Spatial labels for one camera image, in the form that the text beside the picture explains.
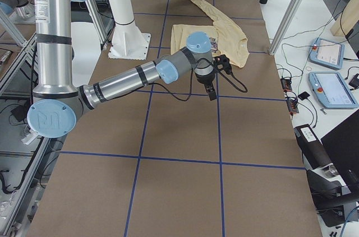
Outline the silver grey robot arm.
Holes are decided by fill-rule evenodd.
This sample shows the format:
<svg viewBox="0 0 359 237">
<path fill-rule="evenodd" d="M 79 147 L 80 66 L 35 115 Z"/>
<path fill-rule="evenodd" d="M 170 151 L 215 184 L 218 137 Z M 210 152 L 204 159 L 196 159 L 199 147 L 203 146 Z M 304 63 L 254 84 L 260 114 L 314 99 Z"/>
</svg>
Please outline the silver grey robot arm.
<svg viewBox="0 0 359 237">
<path fill-rule="evenodd" d="M 157 80 L 172 83 L 187 72 L 205 86 L 210 100 L 216 99 L 211 44 L 204 32 L 191 34 L 185 47 L 174 54 L 89 84 L 100 55 L 100 44 L 90 27 L 85 28 L 84 42 L 79 36 L 72 36 L 73 1 L 34 0 L 39 78 L 27 113 L 27 123 L 33 133 L 47 138 L 64 136 L 87 111 L 99 104 Z"/>
</svg>

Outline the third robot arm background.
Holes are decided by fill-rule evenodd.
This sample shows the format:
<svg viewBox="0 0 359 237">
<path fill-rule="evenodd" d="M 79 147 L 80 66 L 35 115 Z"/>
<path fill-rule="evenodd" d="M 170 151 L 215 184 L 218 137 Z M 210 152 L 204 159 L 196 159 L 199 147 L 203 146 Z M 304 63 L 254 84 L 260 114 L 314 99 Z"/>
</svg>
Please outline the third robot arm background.
<svg viewBox="0 0 359 237">
<path fill-rule="evenodd" d="M 34 6 L 29 0 L 1 0 L 1 9 L 7 15 L 16 12 L 22 19 L 28 19 L 35 15 Z"/>
</svg>

